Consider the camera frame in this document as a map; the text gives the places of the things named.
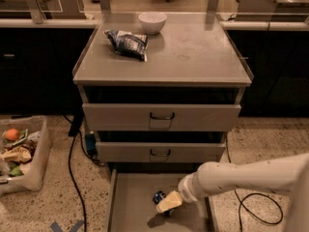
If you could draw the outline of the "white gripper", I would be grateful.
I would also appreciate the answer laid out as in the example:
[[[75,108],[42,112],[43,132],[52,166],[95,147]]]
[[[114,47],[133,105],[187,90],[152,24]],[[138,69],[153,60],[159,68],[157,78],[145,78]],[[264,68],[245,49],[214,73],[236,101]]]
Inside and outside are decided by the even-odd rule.
[[[187,203],[193,203],[206,197],[196,173],[183,177],[178,184],[178,190],[179,192],[173,190],[166,195],[166,198],[159,203],[160,210],[166,211],[177,208],[182,205],[183,200]]]

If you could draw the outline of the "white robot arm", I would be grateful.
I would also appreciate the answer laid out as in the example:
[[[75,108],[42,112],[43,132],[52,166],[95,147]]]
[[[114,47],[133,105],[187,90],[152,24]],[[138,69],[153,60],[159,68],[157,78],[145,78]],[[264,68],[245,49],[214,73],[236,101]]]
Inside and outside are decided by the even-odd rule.
[[[284,232],[309,231],[309,154],[269,159],[247,164],[208,161],[186,175],[156,205],[162,214],[182,203],[234,189],[289,195],[291,197]]]

